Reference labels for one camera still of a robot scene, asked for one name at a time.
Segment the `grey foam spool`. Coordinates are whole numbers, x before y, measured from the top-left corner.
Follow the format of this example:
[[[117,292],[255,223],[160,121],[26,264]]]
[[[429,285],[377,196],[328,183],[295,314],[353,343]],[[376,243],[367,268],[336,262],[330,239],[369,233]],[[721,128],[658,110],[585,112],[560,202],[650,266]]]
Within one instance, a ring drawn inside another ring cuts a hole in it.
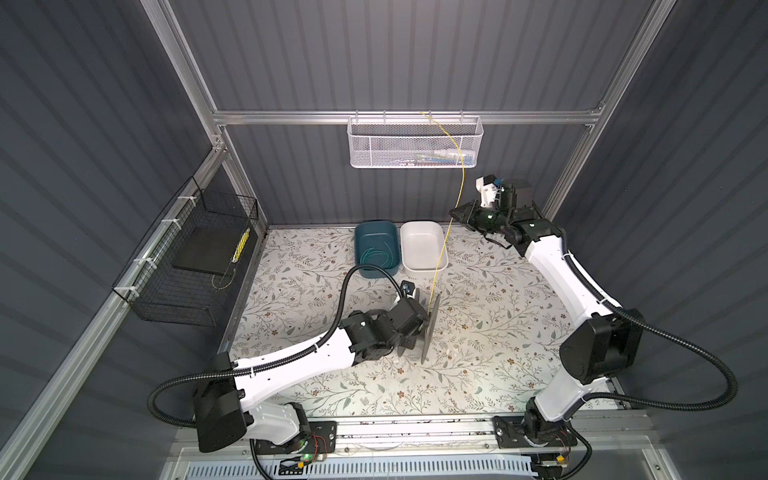
[[[439,316],[441,295],[438,294],[433,299],[433,304],[428,312],[427,320],[422,324],[421,329],[417,332],[415,337],[409,339],[409,344],[401,345],[396,348],[398,357],[402,357],[407,350],[413,350],[416,346],[421,347],[420,363],[424,364],[427,360],[430,346],[434,337],[435,327]]]

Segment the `white plastic tray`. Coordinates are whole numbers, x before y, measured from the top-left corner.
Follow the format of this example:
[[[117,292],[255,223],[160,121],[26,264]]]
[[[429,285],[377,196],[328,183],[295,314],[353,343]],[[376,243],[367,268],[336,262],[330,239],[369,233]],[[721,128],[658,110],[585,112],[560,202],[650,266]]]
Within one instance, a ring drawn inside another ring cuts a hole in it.
[[[432,277],[448,266],[443,250],[445,234],[433,221],[410,221],[400,227],[401,261],[405,272],[415,277]]]

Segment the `teal plastic tray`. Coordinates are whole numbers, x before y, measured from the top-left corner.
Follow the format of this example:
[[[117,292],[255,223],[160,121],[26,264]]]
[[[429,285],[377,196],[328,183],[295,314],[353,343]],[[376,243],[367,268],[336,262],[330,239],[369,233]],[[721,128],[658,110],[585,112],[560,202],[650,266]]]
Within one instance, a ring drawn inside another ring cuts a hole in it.
[[[354,229],[356,265],[374,265],[395,276],[401,263],[397,226],[387,220],[366,221]]]

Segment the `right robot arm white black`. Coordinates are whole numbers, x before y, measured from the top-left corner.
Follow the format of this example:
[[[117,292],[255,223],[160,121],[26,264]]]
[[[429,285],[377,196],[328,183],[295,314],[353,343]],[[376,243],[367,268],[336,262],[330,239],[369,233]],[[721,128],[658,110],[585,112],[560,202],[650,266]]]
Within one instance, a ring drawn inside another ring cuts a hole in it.
[[[558,433],[567,431],[575,412],[597,399],[698,412],[723,407],[736,397],[737,378],[722,360],[648,324],[638,310],[623,308],[594,281],[569,250],[565,229],[541,214],[527,181],[486,175],[477,179],[476,189],[479,199],[452,209],[452,220],[492,244],[515,249],[535,266],[574,325],[559,347],[559,370],[527,402],[523,419],[515,428],[528,443],[535,447],[548,445]],[[709,362],[723,375],[724,392],[702,402],[674,403],[604,391],[609,378],[633,365],[643,333],[665,339]]]

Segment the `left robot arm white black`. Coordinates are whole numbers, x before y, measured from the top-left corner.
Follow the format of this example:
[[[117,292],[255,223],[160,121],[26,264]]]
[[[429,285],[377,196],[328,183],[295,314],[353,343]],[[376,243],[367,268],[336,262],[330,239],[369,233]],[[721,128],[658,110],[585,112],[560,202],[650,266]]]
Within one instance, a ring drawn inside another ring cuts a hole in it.
[[[412,282],[397,282],[391,274],[384,276],[396,293],[389,309],[347,312],[349,283],[360,269],[354,266],[345,274],[325,333],[266,355],[233,360],[227,353],[218,354],[204,372],[156,387],[147,398],[149,413],[163,423],[195,430],[202,453],[241,440],[266,441],[290,451],[302,448],[311,435],[305,409],[297,402],[274,403],[274,395],[314,377],[402,354],[431,340],[433,312],[420,303]],[[166,413],[158,405],[162,393],[184,384],[194,387],[190,419]]]

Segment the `items in white basket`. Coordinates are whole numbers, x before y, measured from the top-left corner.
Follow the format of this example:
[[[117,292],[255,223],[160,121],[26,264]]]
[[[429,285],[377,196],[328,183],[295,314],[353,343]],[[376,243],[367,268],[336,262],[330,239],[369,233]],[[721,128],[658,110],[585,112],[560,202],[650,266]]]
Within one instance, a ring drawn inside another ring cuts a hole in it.
[[[458,166],[472,168],[476,165],[476,150],[440,149],[427,151],[403,151],[394,154],[390,163],[408,166]]]

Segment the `white vented cover strip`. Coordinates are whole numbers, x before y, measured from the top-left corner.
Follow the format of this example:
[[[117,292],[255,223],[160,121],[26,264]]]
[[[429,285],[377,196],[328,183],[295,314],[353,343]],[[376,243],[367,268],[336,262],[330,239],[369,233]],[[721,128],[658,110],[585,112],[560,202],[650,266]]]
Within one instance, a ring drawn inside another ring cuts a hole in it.
[[[281,470],[276,461],[262,462],[273,479],[405,479],[507,476],[533,479],[531,459],[515,455],[455,455],[331,458],[299,472]]]

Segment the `yellow perforated strip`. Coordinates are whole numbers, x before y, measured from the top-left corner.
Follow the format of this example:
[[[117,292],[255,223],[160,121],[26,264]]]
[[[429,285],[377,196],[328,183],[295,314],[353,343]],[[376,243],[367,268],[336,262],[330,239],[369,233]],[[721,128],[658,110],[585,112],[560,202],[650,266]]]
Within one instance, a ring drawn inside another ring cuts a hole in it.
[[[240,236],[240,239],[238,240],[238,243],[235,247],[235,250],[233,251],[232,257],[231,257],[231,263],[237,264],[241,258],[242,252],[244,251],[247,242],[250,237],[251,229],[247,228],[242,235]]]

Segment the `black flat pad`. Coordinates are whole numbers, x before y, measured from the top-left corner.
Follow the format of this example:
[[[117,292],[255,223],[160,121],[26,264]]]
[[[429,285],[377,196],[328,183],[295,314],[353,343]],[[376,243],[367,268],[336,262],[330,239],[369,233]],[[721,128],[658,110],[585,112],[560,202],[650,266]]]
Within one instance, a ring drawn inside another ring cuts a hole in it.
[[[224,275],[232,265],[231,257],[242,232],[196,227],[182,243],[171,261],[176,269],[196,273]]]

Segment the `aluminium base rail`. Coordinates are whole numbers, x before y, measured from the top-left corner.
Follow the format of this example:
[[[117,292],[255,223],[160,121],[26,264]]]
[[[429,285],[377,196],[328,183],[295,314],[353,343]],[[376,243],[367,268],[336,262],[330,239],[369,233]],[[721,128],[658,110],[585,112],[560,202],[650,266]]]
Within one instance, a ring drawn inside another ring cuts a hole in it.
[[[500,426],[494,413],[339,417],[326,440],[311,440],[309,450],[332,447],[337,457],[366,454],[483,453],[498,449],[514,428]],[[643,410],[581,410],[574,429],[596,450],[643,449],[660,442]]]

